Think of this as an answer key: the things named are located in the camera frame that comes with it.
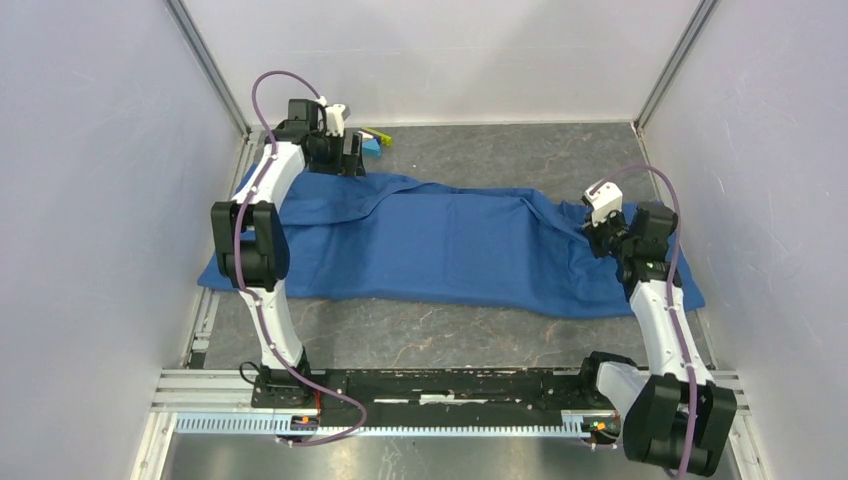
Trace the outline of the blue surgical drape cloth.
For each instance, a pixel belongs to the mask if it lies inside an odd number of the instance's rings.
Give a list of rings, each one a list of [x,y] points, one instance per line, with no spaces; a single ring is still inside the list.
[[[279,209],[286,293],[628,316],[615,261],[595,257],[583,235],[586,214],[531,188],[303,172]]]

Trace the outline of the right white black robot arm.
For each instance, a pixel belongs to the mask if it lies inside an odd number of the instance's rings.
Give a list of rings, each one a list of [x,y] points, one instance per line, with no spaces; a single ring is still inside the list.
[[[688,328],[682,276],[672,261],[677,226],[677,214],[662,204],[641,202],[631,218],[618,204],[590,207],[583,233],[595,257],[616,263],[616,277],[640,325],[648,371],[641,373],[627,357],[593,352],[581,368],[577,392],[591,408],[614,406],[629,460],[710,477],[737,400],[716,383]]]

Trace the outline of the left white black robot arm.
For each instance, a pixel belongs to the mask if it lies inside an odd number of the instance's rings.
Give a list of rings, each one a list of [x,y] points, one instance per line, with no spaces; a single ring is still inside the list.
[[[290,100],[287,118],[266,132],[261,160],[247,182],[211,208],[218,270],[248,306],[260,341],[255,408],[302,407],[314,395],[287,304],[291,255],[279,209],[304,171],[364,175],[363,137],[346,130],[349,115],[347,105],[323,98]]]

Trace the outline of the white blue wedge block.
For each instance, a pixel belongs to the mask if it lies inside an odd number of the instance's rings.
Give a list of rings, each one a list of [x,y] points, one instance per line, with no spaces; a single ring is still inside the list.
[[[381,157],[382,146],[377,137],[370,134],[362,135],[361,142],[362,155],[366,157]]]

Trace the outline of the yellow green block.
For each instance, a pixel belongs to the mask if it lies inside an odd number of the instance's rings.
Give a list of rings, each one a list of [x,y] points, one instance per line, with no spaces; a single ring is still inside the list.
[[[393,145],[393,138],[387,133],[381,132],[377,129],[370,127],[362,127],[361,130],[371,136],[381,145],[385,147],[391,147]]]

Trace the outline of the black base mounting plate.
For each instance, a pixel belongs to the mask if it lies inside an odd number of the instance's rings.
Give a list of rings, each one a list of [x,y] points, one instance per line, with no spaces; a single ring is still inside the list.
[[[555,427],[564,411],[613,406],[575,369],[326,369],[252,383],[254,408],[297,408],[323,427]]]

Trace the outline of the aluminium frame rail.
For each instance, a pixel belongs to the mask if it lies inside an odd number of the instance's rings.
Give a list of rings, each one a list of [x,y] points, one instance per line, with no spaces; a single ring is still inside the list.
[[[155,389],[153,411],[223,411],[240,412],[250,408],[255,388],[251,375],[242,378],[236,370],[184,370],[166,369],[161,372]],[[412,378],[414,399],[446,398],[448,400],[475,399],[482,396],[481,379],[471,378],[469,388],[450,381],[446,387],[425,386],[423,376]]]

